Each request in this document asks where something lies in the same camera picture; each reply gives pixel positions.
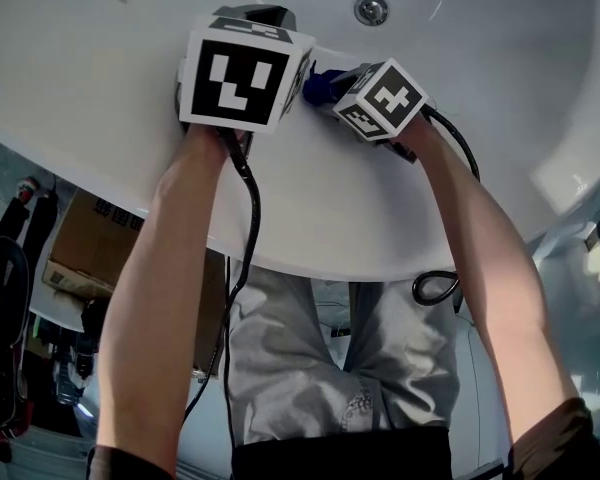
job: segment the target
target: person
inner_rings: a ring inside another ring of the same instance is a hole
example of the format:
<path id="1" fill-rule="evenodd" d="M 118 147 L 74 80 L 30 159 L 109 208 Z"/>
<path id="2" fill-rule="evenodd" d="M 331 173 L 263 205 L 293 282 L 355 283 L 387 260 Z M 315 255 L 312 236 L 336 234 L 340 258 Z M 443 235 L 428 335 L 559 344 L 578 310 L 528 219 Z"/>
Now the person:
<path id="1" fill-rule="evenodd" d="M 600 477 L 591 416 L 549 336 L 542 285 L 521 237 L 421 116 L 396 140 L 428 176 L 497 374 L 514 443 L 505 476 Z M 106 317 L 91 478 L 175 476 L 226 156 L 212 129 L 192 126 L 159 182 Z M 240 267 L 235 262 L 234 281 Z M 408 281 L 362 285 L 341 370 L 321 336 L 309 280 L 252 266 L 230 318 L 234 477 L 451 478 L 454 318 L 450 302 L 415 304 Z"/>

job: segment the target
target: black sleeve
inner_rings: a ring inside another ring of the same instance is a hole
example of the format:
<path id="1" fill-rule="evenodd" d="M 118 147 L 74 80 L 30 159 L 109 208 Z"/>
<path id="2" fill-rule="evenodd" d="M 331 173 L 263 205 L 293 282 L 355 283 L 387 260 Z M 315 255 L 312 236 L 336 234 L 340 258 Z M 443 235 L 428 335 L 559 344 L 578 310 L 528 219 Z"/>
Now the black sleeve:
<path id="1" fill-rule="evenodd" d="M 600 442 L 581 398 L 564 402 L 514 443 L 505 478 L 600 478 Z"/>
<path id="2" fill-rule="evenodd" d="M 88 480 L 111 478 L 146 478 L 147 480 L 172 480 L 172 476 L 140 457 L 117 448 L 96 446 L 89 454 Z"/>

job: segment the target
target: forearm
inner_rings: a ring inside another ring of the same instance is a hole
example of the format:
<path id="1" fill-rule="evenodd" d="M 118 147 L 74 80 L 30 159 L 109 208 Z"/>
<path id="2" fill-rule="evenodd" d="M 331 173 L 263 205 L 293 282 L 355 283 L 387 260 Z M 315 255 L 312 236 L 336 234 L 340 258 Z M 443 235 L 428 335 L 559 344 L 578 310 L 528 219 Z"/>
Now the forearm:
<path id="1" fill-rule="evenodd" d="M 189 391 L 204 255 L 222 166 L 195 138 L 165 173 L 109 305 L 98 443 L 174 473 Z"/>
<path id="2" fill-rule="evenodd" d="M 515 441 L 577 392 L 547 328 L 538 272 L 515 227 L 437 133 L 409 137 L 433 189 L 460 285 L 497 370 Z"/>

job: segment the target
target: black and white marker cube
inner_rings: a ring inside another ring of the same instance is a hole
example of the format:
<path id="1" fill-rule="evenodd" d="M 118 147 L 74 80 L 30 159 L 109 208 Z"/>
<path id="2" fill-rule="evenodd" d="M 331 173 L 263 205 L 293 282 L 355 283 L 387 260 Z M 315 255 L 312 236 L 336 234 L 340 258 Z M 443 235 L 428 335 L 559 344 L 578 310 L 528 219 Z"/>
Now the black and white marker cube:
<path id="1" fill-rule="evenodd" d="M 180 120 L 273 133 L 300 89 L 315 39 L 223 16 L 189 38 Z"/>
<path id="2" fill-rule="evenodd" d="M 369 66 L 333 112 L 366 140 L 390 139 L 407 126 L 427 99 L 409 73 L 389 59 Z"/>

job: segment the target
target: gray pants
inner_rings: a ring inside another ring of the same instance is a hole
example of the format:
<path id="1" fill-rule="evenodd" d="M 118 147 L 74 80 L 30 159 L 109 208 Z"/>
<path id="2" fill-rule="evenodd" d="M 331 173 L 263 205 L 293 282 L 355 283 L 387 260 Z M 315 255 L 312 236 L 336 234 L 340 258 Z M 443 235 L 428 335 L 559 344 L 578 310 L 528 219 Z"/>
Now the gray pants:
<path id="1" fill-rule="evenodd" d="M 233 285 L 242 265 L 232 266 Z M 362 286 L 343 371 L 320 332 L 310 281 L 251 267 L 229 335 L 237 446 L 449 426 L 459 390 L 451 303 L 417 305 L 409 281 Z"/>

